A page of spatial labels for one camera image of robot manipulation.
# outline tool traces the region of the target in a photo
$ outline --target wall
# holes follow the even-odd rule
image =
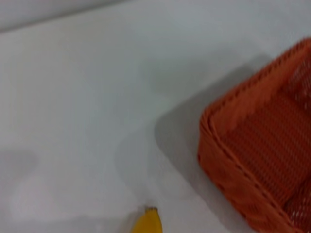
[[[112,0],[1,0],[0,31],[61,16]]]

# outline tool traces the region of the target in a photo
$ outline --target basket bottom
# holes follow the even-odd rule
[[[294,225],[311,233],[311,115],[281,91],[222,141]]]

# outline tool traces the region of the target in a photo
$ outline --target orange basket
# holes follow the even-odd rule
[[[311,233],[311,39],[204,111],[198,158],[254,230]]]

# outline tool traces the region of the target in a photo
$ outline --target yellow banana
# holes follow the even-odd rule
[[[131,233],[162,233],[162,224],[156,208],[147,208]]]

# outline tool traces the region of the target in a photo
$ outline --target tabletop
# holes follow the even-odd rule
[[[128,0],[0,34],[0,232],[251,230],[196,159],[203,109],[311,34],[307,0]]]

